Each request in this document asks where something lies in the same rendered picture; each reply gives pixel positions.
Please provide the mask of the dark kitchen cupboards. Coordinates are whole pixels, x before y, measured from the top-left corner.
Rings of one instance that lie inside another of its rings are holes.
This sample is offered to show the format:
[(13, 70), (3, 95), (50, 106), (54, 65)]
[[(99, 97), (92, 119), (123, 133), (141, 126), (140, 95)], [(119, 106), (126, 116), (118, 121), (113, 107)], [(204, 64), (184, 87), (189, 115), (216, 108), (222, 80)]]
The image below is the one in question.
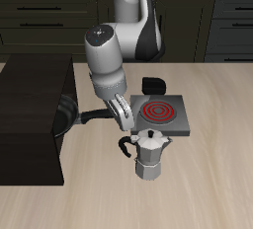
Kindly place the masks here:
[[(214, 0), (155, 0), (162, 62), (201, 62)], [(113, 0), (0, 0), (0, 60), (12, 53), (70, 53), (84, 62), (84, 35), (115, 19)]]

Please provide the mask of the grey drawer unit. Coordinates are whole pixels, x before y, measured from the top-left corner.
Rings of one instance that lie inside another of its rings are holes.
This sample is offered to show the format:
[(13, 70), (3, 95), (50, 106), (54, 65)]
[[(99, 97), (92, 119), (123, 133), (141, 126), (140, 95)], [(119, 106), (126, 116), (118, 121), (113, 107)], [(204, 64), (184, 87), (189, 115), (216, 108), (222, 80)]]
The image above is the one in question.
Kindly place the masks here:
[(215, 0), (205, 62), (253, 62), (253, 0)]

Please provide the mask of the dark wooden cabinet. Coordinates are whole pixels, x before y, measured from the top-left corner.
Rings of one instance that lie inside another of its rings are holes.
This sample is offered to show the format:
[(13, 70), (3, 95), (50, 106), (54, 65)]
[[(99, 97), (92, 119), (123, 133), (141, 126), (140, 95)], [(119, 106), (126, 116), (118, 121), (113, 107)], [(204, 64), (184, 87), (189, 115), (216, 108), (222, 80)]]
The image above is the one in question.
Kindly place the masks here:
[(72, 55), (13, 54), (0, 72), (0, 186), (61, 186), (62, 95), (76, 99)]

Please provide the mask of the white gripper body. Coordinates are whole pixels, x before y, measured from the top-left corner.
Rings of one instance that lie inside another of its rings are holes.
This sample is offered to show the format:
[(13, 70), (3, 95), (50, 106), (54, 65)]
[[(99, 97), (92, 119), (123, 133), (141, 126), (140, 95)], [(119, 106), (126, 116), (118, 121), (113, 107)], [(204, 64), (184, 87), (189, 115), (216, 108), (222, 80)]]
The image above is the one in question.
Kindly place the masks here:
[(131, 108), (123, 96), (115, 94), (112, 100), (105, 101), (105, 105), (122, 131), (128, 131), (134, 127)]

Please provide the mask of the silver moka pot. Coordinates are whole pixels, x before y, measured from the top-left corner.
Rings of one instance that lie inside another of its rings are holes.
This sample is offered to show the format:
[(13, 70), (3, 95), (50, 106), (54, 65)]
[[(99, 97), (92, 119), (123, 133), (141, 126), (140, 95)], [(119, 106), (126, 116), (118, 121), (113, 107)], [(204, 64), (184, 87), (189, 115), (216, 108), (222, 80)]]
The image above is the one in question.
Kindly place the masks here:
[(145, 129), (137, 135), (124, 136), (119, 141), (119, 147), (130, 158), (126, 144), (136, 148), (135, 173), (143, 180), (154, 181), (161, 174), (161, 155), (163, 150), (172, 142), (168, 136), (160, 131)]

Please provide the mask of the dark grey stove plate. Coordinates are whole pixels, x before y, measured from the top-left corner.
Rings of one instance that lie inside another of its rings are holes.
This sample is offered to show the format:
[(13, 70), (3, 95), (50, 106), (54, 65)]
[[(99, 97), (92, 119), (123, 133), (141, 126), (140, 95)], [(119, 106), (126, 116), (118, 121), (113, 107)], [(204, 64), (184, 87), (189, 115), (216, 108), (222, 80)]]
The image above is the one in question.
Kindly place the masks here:
[(160, 131), (165, 136), (189, 136), (190, 127), (181, 95), (131, 95), (134, 119), (133, 135), (145, 129)]

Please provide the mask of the black frying pan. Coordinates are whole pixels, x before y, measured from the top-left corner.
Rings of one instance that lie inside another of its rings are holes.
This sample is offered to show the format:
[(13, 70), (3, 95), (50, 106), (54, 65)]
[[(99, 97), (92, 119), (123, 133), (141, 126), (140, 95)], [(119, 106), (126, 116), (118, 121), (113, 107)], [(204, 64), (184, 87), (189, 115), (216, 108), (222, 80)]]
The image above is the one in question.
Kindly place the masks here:
[(71, 98), (62, 95), (52, 127), (54, 137), (64, 135), (75, 124), (86, 124), (89, 120), (96, 118), (113, 118), (113, 115), (108, 109), (81, 113), (77, 104)]

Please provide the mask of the round black knob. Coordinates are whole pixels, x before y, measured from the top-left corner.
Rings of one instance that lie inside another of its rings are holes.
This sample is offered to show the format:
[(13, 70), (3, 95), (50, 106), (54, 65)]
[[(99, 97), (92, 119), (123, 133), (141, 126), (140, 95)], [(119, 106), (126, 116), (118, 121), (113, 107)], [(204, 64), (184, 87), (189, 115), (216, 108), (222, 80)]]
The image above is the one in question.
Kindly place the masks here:
[(160, 78), (143, 77), (142, 93), (144, 95), (164, 95), (166, 93), (166, 83)]

